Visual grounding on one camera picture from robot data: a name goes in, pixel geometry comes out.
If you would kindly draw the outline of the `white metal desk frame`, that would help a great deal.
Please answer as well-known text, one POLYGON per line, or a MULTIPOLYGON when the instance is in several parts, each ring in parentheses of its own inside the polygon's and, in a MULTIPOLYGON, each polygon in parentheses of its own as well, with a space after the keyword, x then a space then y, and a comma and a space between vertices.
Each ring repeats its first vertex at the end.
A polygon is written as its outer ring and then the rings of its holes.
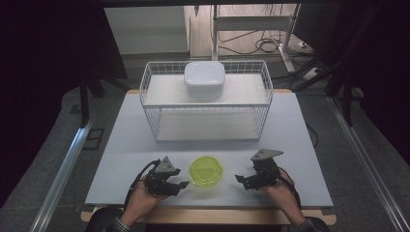
POLYGON ((218 6, 213 6, 212 17, 212 59, 218 56, 218 32, 219 31, 283 31, 284 41, 278 45, 278 52, 288 73, 295 73, 295 68, 288 55, 288 44, 293 33, 300 5, 297 4, 290 15, 244 15, 244 16, 219 16, 218 6))

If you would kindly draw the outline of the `aluminium rail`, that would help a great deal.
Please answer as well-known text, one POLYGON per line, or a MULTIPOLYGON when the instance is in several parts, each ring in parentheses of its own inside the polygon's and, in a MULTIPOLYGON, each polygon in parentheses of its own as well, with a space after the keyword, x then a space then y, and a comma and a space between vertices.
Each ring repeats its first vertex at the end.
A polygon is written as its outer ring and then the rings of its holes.
POLYGON ((337 102, 335 97, 327 97, 327 102, 335 113, 347 140, 363 167, 364 172, 393 224, 395 231, 410 232, 410 222, 405 218, 392 192, 389 190, 388 186, 382 179, 382 176, 376 169, 376 166, 370 159, 370 156, 355 129, 352 126, 349 126, 345 121, 342 115, 342 106, 337 102))
POLYGON ((29 232, 46 231, 94 121, 95 114, 91 113, 88 119, 81 123, 29 232))

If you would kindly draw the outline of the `black floor frame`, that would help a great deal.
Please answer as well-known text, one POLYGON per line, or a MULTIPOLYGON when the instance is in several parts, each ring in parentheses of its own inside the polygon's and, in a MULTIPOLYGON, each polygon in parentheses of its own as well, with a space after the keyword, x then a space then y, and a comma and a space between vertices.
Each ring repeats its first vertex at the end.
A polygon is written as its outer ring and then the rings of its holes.
POLYGON ((104 129, 91 129, 82 146, 83 150, 95 151, 98 150, 103 139, 104 129))

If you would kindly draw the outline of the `white power strip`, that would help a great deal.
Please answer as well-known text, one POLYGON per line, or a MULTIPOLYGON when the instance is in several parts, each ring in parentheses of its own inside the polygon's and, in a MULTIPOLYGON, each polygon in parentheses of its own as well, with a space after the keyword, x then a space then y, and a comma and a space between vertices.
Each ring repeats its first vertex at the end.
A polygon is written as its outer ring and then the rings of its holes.
POLYGON ((304 80, 310 80, 321 72, 322 70, 320 68, 312 68, 304 75, 304 80))

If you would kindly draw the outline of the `green lidded round container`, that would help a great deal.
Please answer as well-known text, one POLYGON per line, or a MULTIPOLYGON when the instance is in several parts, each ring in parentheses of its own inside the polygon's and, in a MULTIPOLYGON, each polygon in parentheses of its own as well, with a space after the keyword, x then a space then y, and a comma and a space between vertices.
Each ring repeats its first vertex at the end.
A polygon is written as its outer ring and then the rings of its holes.
POLYGON ((216 157, 202 156, 190 164, 188 174, 195 195, 211 195, 219 190, 224 170, 216 157))

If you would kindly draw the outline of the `person's right hand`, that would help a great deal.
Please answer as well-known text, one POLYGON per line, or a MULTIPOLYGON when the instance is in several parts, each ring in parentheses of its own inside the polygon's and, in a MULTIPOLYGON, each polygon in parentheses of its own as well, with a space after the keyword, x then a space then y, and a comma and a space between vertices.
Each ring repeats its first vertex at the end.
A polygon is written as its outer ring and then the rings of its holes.
POLYGON ((263 187, 262 190, 271 198, 273 204, 285 214, 294 228, 307 221, 292 191, 282 180, 278 180, 274 186, 263 187))

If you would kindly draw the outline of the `white cabinet panel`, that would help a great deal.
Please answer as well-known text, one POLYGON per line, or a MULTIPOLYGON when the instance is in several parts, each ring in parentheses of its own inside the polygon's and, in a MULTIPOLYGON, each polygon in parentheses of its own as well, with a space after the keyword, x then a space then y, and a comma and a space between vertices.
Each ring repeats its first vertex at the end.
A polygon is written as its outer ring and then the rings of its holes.
POLYGON ((184 8, 105 8, 121 54, 187 52, 184 8))

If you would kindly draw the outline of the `person's left hand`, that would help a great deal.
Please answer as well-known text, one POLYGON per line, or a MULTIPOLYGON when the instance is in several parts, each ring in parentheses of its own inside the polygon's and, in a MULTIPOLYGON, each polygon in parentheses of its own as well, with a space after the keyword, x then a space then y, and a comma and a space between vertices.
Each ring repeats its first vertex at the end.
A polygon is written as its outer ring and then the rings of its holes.
POLYGON ((132 227, 139 219, 147 216, 166 198, 166 195, 150 194, 145 187, 145 183, 143 181, 138 181, 120 220, 128 227, 132 227))

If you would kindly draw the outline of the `white wire shelf rack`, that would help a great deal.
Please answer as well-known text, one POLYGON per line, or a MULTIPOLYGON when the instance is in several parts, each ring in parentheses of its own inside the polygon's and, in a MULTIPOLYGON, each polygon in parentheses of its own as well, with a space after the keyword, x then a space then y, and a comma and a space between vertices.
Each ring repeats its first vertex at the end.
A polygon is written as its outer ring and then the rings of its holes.
POLYGON ((140 102, 158 141, 257 140, 273 98, 267 64, 217 61, 224 65, 222 95, 190 98, 184 83, 189 61, 149 62, 140 83, 140 102))

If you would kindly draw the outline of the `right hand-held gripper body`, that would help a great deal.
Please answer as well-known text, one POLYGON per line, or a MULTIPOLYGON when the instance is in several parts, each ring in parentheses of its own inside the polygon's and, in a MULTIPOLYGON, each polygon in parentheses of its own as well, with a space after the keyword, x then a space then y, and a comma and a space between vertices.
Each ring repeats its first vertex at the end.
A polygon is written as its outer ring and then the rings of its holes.
POLYGON ((283 151, 260 149, 251 157, 253 169, 260 178, 258 182, 262 183, 262 187, 273 186, 280 177, 278 165, 274 161, 274 157, 282 154, 283 151))

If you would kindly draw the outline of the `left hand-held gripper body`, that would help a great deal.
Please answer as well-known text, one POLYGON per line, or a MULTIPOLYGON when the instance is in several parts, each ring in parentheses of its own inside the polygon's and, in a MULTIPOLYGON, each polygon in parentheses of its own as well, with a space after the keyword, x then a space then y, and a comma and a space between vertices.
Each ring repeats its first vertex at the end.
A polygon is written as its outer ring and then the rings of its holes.
POLYGON ((145 187, 150 194, 161 195, 162 188, 172 188, 171 183, 168 183, 167 180, 179 173, 180 169, 173 166, 169 157, 164 157, 145 177, 145 187))

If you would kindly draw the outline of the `translucent square plastic container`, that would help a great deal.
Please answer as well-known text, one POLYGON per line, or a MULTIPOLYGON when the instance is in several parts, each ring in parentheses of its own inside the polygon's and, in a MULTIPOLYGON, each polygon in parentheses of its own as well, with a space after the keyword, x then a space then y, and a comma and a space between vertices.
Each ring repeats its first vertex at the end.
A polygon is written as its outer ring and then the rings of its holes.
POLYGON ((223 93, 225 69, 221 62, 190 62, 184 70, 188 96, 197 100, 213 100, 223 93))

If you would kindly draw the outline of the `black metal stand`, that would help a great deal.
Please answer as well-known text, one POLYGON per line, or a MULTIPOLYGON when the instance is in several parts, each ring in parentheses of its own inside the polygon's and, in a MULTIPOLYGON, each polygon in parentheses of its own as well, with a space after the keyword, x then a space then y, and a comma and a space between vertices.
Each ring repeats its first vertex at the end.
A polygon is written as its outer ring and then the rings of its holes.
POLYGON ((328 96, 335 96, 339 90, 342 90, 342 117, 347 125, 352 127, 351 102, 353 97, 351 73, 342 62, 332 65, 330 70, 332 77, 325 87, 325 92, 328 96))
POLYGON ((126 84, 123 84, 119 80, 109 77, 108 75, 102 72, 83 73, 79 78, 81 109, 80 127, 82 129, 85 128, 87 123, 91 120, 88 91, 91 91, 91 94, 96 98, 102 98, 105 93, 101 80, 110 83, 111 85, 123 90, 124 92, 128 92, 131 89, 126 84))

